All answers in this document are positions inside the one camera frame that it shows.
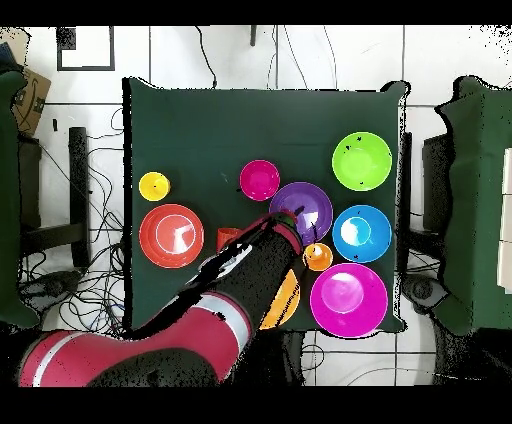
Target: pink bowl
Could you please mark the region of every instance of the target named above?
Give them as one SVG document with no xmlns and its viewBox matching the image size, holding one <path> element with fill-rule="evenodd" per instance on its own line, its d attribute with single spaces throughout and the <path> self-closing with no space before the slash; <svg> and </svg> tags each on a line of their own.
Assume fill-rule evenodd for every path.
<svg viewBox="0 0 512 424">
<path fill-rule="evenodd" d="M 311 289 L 318 325 L 338 337 L 362 337 L 375 330 L 388 308 L 386 286 L 370 268 L 343 263 L 325 270 Z"/>
<path fill-rule="evenodd" d="M 266 160 L 253 160 L 240 173 L 240 188 L 252 200 L 270 199 L 279 188 L 279 171 Z"/>
</svg>

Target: plate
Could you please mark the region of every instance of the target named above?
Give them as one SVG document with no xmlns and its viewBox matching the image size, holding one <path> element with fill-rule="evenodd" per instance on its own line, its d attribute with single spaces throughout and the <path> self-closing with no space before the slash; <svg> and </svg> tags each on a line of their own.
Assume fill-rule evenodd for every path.
<svg viewBox="0 0 512 424">
<path fill-rule="evenodd" d="M 386 142 L 369 132 L 356 132 L 341 140 L 332 155 L 338 181 L 354 191 L 380 186 L 389 175 L 393 157 Z"/>
<path fill-rule="evenodd" d="M 301 206 L 304 210 L 297 217 L 297 232 L 307 246 L 320 241 L 332 225 L 332 204 L 320 187 L 306 182 L 288 184 L 276 193 L 269 211 L 296 211 Z"/>
<path fill-rule="evenodd" d="M 252 200 L 270 199 L 279 188 L 279 171 L 266 160 L 253 160 L 240 172 L 240 188 Z"/>
<path fill-rule="evenodd" d="M 332 227 L 332 240 L 338 253 L 360 264 L 375 261 L 386 253 L 391 236 L 391 224 L 386 215 L 368 205 L 344 210 Z"/>
<path fill-rule="evenodd" d="M 146 257 L 154 264 L 163 268 L 181 268 L 192 263 L 201 252 L 203 225 L 185 206 L 158 206 L 142 221 L 139 242 Z"/>
<path fill-rule="evenodd" d="M 388 308 L 386 286 L 370 268 L 344 263 L 330 267 L 311 289 L 311 312 L 338 337 L 362 337 L 375 330 Z"/>
<path fill-rule="evenodd" d="M 299 282 L 297 281 L 295 273 L 292 270 L 288 271 L 283 284 L 281 284 L 276 297 L 272 301 L 272 305 L 270 305 L 270 310 L 267 312 L 267 315 L 265 315 L 265 318 L 260 325 L 260 330 L 268 330 L 269 328 L 274 328 L 279 321 L 281 314 L 285 310 L 288 302 L 288 309 L 286 309 L 286 312 L 279 322 L 279 325 L 284 324 L 291 318 L 297 309 L 297 306 L 299 306 L 300 289 L 297 288 L 297 291 L 295 291 L 295 288 L 298 284 Z"/>
</svg>

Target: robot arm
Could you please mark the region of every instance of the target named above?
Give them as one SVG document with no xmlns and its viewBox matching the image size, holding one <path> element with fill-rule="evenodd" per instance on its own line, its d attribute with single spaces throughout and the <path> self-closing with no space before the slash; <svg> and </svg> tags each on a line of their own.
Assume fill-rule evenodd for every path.
<svg viewBox="0 0 512 424">
<path fill-rule="evenodd" d="M 34 343 L 20 386 L 208 386 L 229 374 L 302 253 L 292 213 L 267 215 L 204 263 L 128 339 L 57 331 Z"/>
</svg>

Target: orange plate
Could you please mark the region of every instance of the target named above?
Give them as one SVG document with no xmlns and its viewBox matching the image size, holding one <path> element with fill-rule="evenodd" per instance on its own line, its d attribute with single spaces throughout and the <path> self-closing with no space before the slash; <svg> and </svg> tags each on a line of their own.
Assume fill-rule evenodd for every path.
<svg viewBox="0 0 512 424">
<path fill-rule="evenodd" d="M 288 274 L 286 274 L 283 284 L 281 284 L 281 287 L 279 288 L 279 291 L 277 292 L 272 305 L 270 306 L 270 310 L 267 312 L 267 315 L 265 315 L 265 318 L 260 325 L 260 330 L 268 330 L 269 328 L 274 328 L 279 321 L 281 314 L 285 310 L 288 302 L 290 302 L 288 309 L 286 309 L 283 319 L 279 325 L 284 324 L 291 318 L 297 309 L 297 306 L 299 305 L 300 289 L 297 287 L 298 284 L 299 282 L 297 281 L 295 273 L 290 269 Z"/>
<path fill-rule="evenodd" d="M 201 252 L 203 225 L 185 206 L 158 206 L 142 221 L 139 242 L 144 254 L 154 264 L 163 268 L 181 268 L 192 263 Z"/>
</svg>

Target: small orange bowl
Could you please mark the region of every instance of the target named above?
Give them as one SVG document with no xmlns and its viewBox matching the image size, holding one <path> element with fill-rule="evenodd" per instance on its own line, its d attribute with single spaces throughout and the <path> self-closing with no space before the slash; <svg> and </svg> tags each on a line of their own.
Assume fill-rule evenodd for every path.
<svg viewBox="0 0 512 424">
<path fill-rule="evenodd" d="M 326 244 L 314 243 L 304 249 L 304 261 L 312 271 L 325 271 L 332 260 L 332 250 Z"/>
</svg>

